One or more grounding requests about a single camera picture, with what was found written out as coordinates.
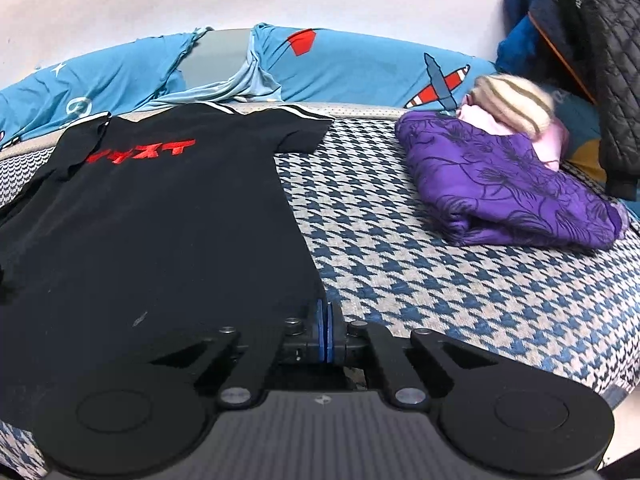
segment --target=bed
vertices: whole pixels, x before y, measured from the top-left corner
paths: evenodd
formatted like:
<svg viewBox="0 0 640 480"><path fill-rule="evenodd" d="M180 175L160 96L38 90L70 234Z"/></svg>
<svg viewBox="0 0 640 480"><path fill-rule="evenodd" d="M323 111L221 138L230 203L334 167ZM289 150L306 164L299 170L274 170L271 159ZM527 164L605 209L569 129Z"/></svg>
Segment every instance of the bed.
<svg viewBox="0 0 640 480"><path fill-rule="evenodd" d="M612 250L591 256L448 246L430 228L394 137L405 110L305 105L337 120L315 154L277 155L276 165L328 299L341 300L347 319L382 322L399 336L432 328L580 381L612 407L640 383L640 222ZM0 203L59 136L0 152ZM563 170L602 193L577 168ZM46 472L31 435L2 422L0 463L27 480Z"/></svg>

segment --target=folded clothing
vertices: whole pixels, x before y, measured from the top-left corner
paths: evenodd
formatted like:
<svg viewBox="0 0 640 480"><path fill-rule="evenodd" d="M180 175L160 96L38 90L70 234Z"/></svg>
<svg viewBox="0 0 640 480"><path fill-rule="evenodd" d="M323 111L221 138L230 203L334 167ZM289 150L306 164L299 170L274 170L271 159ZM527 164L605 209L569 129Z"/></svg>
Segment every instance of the folded clothing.
<svg viewBox="0 0 640 480"><path fill-rule="evenodd" d="M185 89L176 70L206 28L144 38L75 57L0 91L0 146L48 134L92 114L124 114Z"/></svg>
<svg viewBox="0 0 640 480"><path fill-rule="evenodd" d="M537 139L554 118L554 100L528 79L506 74L481 76L471 101L501 123Z"/></svg>
<svg viewBox="0 0 640 480"><path fill-rule="evenodd" d="M489 112L477 105L463 104L458 110L458 118L490 135L509 136L517 133L506 124L496 121ZM568 142L569 132L558 118L554 118L546 130L532 142L532 145L540 162L550 170L558 171Z"/></svg>
<svg viewBox="0 0 640 480"><path fill-rule="evenodd" d="M407 41L326 28L256 25L260 67L283 101L455 110L493 63Z"/></svg>
<svg viewBox="0 0 640 480"><path fill-rule="evenodd" d="M434 224L453 245L610 249L628 219L537 158L525 134L492 136L446 114L411 111L396 123L410 173Z"/></svg>

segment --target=pink fabric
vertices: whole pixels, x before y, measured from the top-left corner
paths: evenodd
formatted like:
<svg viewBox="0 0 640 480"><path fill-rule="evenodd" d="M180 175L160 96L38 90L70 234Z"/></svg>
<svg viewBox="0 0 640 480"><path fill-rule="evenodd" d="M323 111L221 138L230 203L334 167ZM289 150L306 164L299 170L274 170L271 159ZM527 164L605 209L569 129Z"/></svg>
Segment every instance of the pink fabric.
<svg viewBox="0 0 640 480"><path fill-rule="evenodd" d="M506 124L496 121L489 112L484 111L484 108L477 105L468 105L466 100L464 102L465 104L460 107L457 113L461 121L472 124L491 135L508 136L515 133ZM551 125L532 144L540 162L550 170L558 171L560 169L560 159L564 154L568 141L569 132L564 127L564 124L558 118L555 118Z"/></svg>

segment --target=circular pad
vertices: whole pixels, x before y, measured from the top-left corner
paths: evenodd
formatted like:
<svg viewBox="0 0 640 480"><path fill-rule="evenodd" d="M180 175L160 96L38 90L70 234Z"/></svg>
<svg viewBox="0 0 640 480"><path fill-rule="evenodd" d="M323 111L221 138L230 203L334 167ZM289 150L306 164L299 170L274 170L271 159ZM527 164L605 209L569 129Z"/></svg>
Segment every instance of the circular pad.
<svg viewBox="0 0 640 480"><path fill-rule="evenodd" d="M74 476L142 476L188 452L207 422L180 370L139 365L102 370L48 394L36 444Z"/></svg>
<svg viewBox="0 0 640 480"><path fill-rule="evenodd" d="M596 467L613 436L613 414L596 393L535 368L470 370L444 399L451 443L490 468L556 476Z"/></svg>

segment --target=black t-shirt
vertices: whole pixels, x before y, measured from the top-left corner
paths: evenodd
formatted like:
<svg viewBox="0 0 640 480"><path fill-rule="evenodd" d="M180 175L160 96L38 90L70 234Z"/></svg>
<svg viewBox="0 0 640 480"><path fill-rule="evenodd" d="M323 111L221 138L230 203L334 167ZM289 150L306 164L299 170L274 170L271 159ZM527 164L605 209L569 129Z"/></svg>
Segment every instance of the black t-shirt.
<svg viewBox="0 0 640 480"><path fill-rule="evenodd" d="M274 153L332 119L191 104L71 126L0 210L0 420L167 332L306 317L324 289Z"/></svg>

